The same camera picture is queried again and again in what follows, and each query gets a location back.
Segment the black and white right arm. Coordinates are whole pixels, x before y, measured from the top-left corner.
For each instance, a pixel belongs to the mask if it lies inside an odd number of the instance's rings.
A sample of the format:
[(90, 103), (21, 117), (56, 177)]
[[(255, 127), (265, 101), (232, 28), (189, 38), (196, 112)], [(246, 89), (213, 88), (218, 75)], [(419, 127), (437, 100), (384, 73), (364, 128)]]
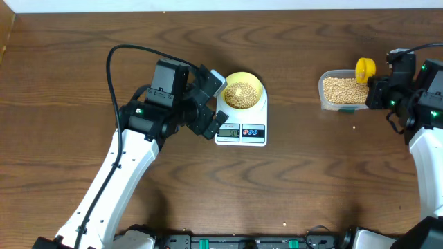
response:
[(403, 135), (413, 157), (419, 185), (420, 222), (393, 239), (359, 228), (352, 248), (442, 247), (442, 62), (426, 60), (416, 69), (416, 56), (407, 50), (387, 54), (390, 74), (376, 75), (372, 59), (356, 63), (357, 82), (369, 88), (369, 109), (387, 109), (397, 116), (392, 128)]

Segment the yellow measuring scoop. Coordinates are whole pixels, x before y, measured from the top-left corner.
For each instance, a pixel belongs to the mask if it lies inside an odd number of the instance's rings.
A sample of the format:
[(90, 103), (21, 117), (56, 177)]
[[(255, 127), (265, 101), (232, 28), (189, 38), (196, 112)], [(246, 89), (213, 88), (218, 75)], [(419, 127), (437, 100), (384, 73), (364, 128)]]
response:
[(374, 76), (377, 72), (374, 60), (366, 57), (361, 57), (355, 67), (355, 78), (359, 84), (366, 84), (368, 79)]

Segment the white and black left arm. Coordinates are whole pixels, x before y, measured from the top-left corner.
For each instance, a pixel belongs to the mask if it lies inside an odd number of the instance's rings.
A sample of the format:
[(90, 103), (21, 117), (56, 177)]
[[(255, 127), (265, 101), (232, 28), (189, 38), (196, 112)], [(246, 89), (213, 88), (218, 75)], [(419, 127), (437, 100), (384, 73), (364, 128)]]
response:
[(147, 248), (156, 237), (139, 227), (116, 235), (138, 182), (165, 140), (187, 126), (211, 140), (228, 116), (207, 105), (225, 88), (226, 78), (205, 66), (160, 59), (151, 84), (139, 87), (117, 111), (108, 154), (71, 218), (54, 239), (38, 237), (34, 248)]

